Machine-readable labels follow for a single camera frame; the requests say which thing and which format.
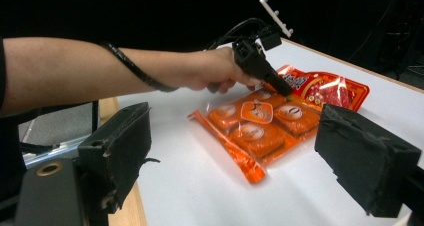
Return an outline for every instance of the orange package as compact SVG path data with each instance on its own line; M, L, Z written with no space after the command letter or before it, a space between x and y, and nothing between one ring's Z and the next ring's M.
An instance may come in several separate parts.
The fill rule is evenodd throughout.
M357 112L370 91L367 85L328 72L302 72L292 65L277 72L293 88L293 94L319 111L328 103Z
M250 183L257 183L269 164L316 134L319 112L297 101L265 86L189 117L221 142Z

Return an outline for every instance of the person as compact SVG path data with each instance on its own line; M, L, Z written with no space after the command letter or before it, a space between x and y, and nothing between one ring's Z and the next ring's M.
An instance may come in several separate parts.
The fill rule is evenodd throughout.
M0 117L155 90L98 44L46 37L5 38L2 43ZM219 83L218 91L226 93L236 82L250 89L260 84L235 63L230 47L196 52L119 50L150 78L170 88L197 91Z

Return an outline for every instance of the tabletop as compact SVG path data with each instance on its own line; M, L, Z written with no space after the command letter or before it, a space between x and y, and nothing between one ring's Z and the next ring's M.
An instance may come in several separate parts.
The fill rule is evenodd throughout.
M424 149L424 91L283 40L266 51L278 69L325 71L368 85L358 113ZM148 102L152 149L160 163L142 166L138 186L148 225L395 225L375 218L336 181L310 138L267 167L267 177L250 184L220 142L187 116L196 109L246 95L237 84L227 94L179 89L118 97L121 108ZM420 159L419 166L424 167Z

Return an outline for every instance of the sleeve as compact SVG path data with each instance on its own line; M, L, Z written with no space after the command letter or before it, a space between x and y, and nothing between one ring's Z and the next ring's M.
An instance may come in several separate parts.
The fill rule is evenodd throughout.
M6 58L4 55L3 38L0 37L0 109L3 106L6 92Z

